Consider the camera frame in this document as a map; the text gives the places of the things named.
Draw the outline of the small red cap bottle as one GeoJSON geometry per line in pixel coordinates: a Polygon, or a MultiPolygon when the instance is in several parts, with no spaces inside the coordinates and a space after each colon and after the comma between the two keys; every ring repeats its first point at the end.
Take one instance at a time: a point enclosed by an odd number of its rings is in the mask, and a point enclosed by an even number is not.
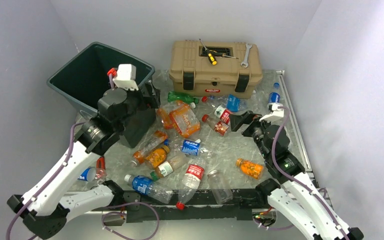
{"type": "Polygon", "coordinates": [[[210,116],[208,114],[204,114],[201,120],[203,123],[207,124],[214,132],[221,136],[225,136],[230,130],[230,127],[226,123],[221,121],[219,118],[210,116]]]}

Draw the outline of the large orange label bottle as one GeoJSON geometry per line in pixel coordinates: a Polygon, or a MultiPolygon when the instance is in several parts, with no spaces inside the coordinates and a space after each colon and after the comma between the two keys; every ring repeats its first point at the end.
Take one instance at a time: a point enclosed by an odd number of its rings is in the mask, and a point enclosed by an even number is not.
{"type": "Polygon", "coordinates": [[[183,138],[189,138],[201,129],[200,121],[188,104],[177,105],[168,116],[174,129],[183,138]]]}

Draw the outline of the crushed Pepsi bottle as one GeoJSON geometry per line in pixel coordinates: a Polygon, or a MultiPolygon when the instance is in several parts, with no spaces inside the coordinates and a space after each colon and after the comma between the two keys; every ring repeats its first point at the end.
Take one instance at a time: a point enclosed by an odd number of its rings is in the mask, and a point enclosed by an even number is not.
{"type": "Polygon", "coordinates": [[[213,152],[200,139],[166,139],[163,144],[176,153],[183,153],[189,156],[204,157],[210,156],[213,152]]]}

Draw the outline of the clear plastic jar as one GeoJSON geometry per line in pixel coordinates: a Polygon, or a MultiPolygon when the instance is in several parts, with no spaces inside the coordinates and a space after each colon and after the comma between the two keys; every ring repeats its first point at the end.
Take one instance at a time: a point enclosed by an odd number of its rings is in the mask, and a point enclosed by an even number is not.
{"type": "Polygon", "coordinates": [[[207,174],[207,181],[218,205],[223,205],[233,199],[233,192],[224,173],[212,170],[207,174]]]}

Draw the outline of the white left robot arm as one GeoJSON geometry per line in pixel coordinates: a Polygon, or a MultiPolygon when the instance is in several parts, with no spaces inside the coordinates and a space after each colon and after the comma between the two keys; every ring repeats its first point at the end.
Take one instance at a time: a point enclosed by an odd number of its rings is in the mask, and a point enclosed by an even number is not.
{"type": "Polygon", "coordinates": [[[67,196],[66,192],[88,166],[120,140],[134,116],[160,106],[160,93],[151,80],[133,87],[122,81],[107,90],[98,100],[96,115],[80,123],[78,131],[70,130],[68,149],[51,170],[29,191],[7,200],[14,219],[22,219],[34,237],[46,240],[88,211],[126,206],[124,190],[112,180],[76,195],[67,196]]]}

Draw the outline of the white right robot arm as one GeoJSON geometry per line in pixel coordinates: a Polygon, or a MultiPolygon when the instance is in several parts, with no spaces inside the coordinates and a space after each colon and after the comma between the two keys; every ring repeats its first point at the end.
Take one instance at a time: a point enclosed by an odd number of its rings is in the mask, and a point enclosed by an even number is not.
{"type": "Polygon", "coordinates": [[[285,125],[290,110],[282,107],[281,125],[269,121],[274,114],[261,116],[252,111],[229,117],[232,131],[242,125],[242,132],[251,137],[264,157],[271,178],[260,183],[255,190],[256,203],[273,207],[285,216],[308,240],[362,240],[363,232],[349,226],[335,213],[313,184],[300,161],[289,151],[285,125]]]}

